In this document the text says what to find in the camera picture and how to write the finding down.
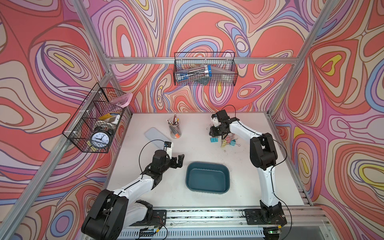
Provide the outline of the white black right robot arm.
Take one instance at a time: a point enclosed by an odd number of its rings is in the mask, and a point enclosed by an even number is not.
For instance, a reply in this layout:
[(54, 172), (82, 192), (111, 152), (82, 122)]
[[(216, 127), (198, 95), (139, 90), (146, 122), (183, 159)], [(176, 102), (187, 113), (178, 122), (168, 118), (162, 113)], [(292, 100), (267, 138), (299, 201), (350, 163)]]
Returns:
[(261, 186), (260, 218), (266, 224), (286, 225), (282, 202), (275, 193), (278, 152), (272, 135), (251, 129), (237, 117), (230, 118), (225, 110), (212, 114), (211, 121), (211, 137), (225, 137), (231, 133), (249, 142), (250, 161), (258, 170)]

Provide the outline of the yellow binder clip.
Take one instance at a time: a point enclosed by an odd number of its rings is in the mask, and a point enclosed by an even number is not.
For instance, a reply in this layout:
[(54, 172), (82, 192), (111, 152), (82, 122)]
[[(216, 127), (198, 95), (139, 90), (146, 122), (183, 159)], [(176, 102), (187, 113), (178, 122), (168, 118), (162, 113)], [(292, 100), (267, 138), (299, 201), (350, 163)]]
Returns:
[(221, 140), (221, 147), (224, 148), (225, 146), (229, 145), (231, 142), (227, 142), (227, 140), (223, 139)]

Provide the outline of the dark teal storage tray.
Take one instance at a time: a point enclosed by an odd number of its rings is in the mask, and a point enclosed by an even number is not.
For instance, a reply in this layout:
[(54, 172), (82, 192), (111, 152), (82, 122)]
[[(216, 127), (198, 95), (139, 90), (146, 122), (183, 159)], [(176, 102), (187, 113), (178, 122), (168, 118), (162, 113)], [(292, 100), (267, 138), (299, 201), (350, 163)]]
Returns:
[(224, 194), (230, 189), (230, 171), (221, 164), (190, 163), (186, 173), (186, 186), (193, 192)]

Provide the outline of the pink binder clip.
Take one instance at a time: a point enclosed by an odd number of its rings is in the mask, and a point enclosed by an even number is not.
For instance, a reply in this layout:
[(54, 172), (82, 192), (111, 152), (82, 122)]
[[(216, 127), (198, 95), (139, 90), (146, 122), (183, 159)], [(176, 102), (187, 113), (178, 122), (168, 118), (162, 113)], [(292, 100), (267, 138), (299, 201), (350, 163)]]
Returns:
[(233, 136), (227, 136), (226, 138), (225, 138), (225, 141), (226, 141), (226, 144), (228, 144), (228, 145), (231, 145), (231, 146), (235, 146), (237, 143), (236, 143), (236, 138), (235, 137), (233, 137)]

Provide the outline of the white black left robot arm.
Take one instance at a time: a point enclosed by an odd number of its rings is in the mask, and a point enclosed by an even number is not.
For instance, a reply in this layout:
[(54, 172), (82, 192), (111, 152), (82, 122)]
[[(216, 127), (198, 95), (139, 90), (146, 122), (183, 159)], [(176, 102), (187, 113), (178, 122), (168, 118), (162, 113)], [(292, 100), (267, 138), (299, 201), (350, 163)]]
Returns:
[(156, 150), (152, 162), (133, 182), (117, 190), (102, 190), (81, 226), (81, 232), (95, 240), (116, 240), (121, 231), (136, 223), (149, 224), (156, 217), (153, 205), (140, 200), (162, 181), (168, 169), (181, 168), (184, 154), (172, 156), (172, 149)]

